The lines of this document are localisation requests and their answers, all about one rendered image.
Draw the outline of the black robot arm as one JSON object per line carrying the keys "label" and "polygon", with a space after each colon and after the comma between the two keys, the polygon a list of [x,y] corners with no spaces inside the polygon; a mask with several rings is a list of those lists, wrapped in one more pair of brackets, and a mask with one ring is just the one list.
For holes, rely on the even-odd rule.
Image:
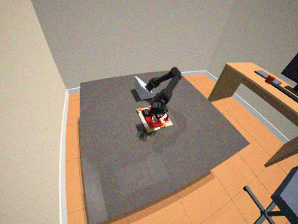
{"label": "black robot arm", "polygon": [[154,100],[151,105],[151,113],[154,114],[157,119],[165,116],[166,111],[160,110],[161,105],[164,107],[170,101],[173,95],[173,89],[177,85],[178,81],[182,78],[181,72],[175,66],[170,72],[164,74],[162,77],[152,78],[145,86],[145,88],[150,92],[153,88],[158,87],[162,82],[168,80],[169,78],[171,78],[169,85],[154,96]]}

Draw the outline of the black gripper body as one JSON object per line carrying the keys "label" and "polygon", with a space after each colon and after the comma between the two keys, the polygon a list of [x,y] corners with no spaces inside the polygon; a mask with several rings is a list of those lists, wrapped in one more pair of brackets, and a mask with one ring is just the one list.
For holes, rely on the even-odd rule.
{"label": "black gripper body", "polygon": [[[163,107],[163,106],[161,105],[160,110],[165,110],[166,112],[168,112],[168,108],[167,108],[166,106]],[[149,117],[150,115],[152,115],[151,111],[148,110],[148,109],[144,109],[144,110],[142,110],[142,113],[144,114],[144,117]]]}

